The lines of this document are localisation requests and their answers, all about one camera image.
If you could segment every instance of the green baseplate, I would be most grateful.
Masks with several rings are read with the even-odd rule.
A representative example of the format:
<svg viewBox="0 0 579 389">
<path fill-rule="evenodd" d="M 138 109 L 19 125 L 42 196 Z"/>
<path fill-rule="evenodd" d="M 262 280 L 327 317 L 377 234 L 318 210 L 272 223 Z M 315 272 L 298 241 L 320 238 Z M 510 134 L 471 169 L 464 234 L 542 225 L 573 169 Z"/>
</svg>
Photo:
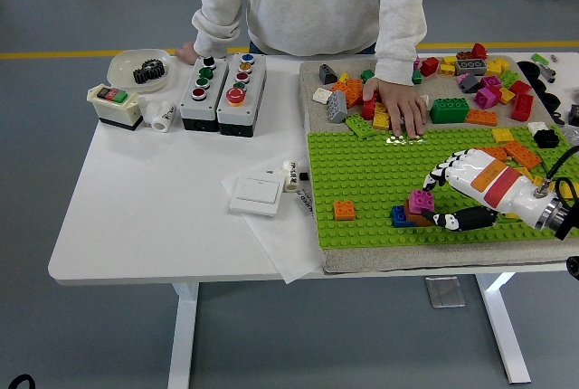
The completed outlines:
<svg viewBox="0 0 579 389">
<path fill-rule="evenodd" d="M 548 166 L 530 172 L 545 176 L 553 163 L 569 148 L 565 136 L 553 149 L 540 149 L 527 127 L 508 128 L 515 139 L 534 151 Z M 465 242 L 507 242 L 549 239 L 553 233 L 536 231 L 524 223 L 500 216 L 491 228 L 450 232 L 439 226 L 394 228 L 392 207 L 402 205 L 410 192 L 422 189 L 424 178 L 454 152 L 471 147 L 495 147 L 491 128 L 462 128 L 427 131 L 419 139 L 396 138 L 391 131 L 378 131 L 359 139 L 352 132 L 308 134 L 311 182 L 316 206 L 318 240 L 322 249 L 352 249 Z M 519 165 L 509 160 L 510 166 Z M 579 178 L 579 158 L 569 158 L 557 176 L 573 182 Z M 432 190 L 435 212 L 454 213 L 476 205 L 449 185 Z M 353 221 L 335 221 L 335 201 L 351 200 L 356 209 Z M 572 230 L 570 236 L 579 236 Z"/>
</svg>

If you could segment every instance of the person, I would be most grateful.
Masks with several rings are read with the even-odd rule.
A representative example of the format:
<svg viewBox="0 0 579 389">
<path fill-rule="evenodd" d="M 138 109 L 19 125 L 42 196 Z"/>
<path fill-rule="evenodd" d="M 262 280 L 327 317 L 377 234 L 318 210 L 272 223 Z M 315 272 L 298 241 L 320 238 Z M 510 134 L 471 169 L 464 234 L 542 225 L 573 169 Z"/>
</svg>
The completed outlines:
<svg viewBox="0 0 579 389">
<path fill-rule="evenodd" d="M 175 54 L 194 64 L 199 56 L 223 57 L 240 31 L 243 0 L 201 0 L 193 15 L 194 42 Z M 294 56 L 371 52 L 375 76 L 364 87 L 364 100 L 378 91 L 401 134 L 424 132 L 426 104 L 412 83 L 416 44 L 426 35 L 422 0 L 247 0 L 251 50 Z"/>
</svg>

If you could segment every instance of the white table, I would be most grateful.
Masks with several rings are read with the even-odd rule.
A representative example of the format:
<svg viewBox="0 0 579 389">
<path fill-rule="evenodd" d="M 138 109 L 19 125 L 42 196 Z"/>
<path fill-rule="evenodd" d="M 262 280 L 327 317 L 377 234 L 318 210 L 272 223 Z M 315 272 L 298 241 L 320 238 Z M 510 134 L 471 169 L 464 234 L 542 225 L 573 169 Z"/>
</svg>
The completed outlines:
<svg viewBox="0 0 579 389">
<path fill-rule="evenodd" d="M 529 53 L 511 53 L 528 60 Z M 558 83 L 548 91 L 564 102 L 579 54 L 558 53 Z M 303 148 L 298 100 L 301 61 L 267 58 L 268 75 L 253 138 L 185 131 L 180 118 L 166 134 L 96 128 L 49 264 L 62 285 L 172 283 L 179 296 L 168 387 L 189 383 L 200 282 L 279 280 L 280 274 L 241 216 L 229 213 L 225 177 L 264 158 Z M 191 67 L 171 61 L 167 85 L 148 100 L 181 99 Z M 530 382 L 502 286 L 517 271 L 565 270 L 564 264 L 362 273 L 339 277 L 477 274 L 511 383 Z M 308 279 L 324 278 L 318 269 Z"/>
</svg>

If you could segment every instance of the robotic arm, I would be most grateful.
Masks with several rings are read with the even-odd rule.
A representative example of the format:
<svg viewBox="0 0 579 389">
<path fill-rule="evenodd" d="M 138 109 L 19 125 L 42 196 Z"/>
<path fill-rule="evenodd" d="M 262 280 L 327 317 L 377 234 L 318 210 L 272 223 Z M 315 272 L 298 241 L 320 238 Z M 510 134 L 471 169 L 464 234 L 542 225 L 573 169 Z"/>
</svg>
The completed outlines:
<svg viewBox="0 0 579 389">
<path fill-rule="evenodd" d="M 556 169 L 576 150 L 572 148 L 565 153 L 540 188 L 484 151 L 456 152 L 426 176 L 423 188 L 430 191 L 437 183 L 448 183 L 482 206 L 447 214 L 423 211 L 422 216 L 451 231 L 469 231 L 492 226 L 498 213 L 514 213 L 530 227 L 538 230 L 549 228 L 563 240 L 572 227 L 579 227 L 579 206 L 569 207 L 547 187 Z"/>
</svg>

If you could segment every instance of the white paper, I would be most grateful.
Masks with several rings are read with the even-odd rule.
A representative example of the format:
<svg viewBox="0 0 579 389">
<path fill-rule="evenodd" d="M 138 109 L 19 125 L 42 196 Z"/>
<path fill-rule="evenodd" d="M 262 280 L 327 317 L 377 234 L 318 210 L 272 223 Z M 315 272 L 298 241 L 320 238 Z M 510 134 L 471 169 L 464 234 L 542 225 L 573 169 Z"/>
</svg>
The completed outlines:
<svg viewBox="0 0 579 389">
<path fill-rule="evenodd" d="M 279 173 L 283 162 L 289 158 L 298 159 L 299 170 L 307 164 L 303 152 L 289 152 L 249 170 Z M 233 194 L 240 174 L 241 171 L 221 182 L 229 196 Z M 309 181 L 300 182 L 297 193 L 283 193 L 278 212 L 273 217 L 233 212 L 232 215 L 243 217 L 286 283 L 297 280 L 321 266 Z"/>
</svg>

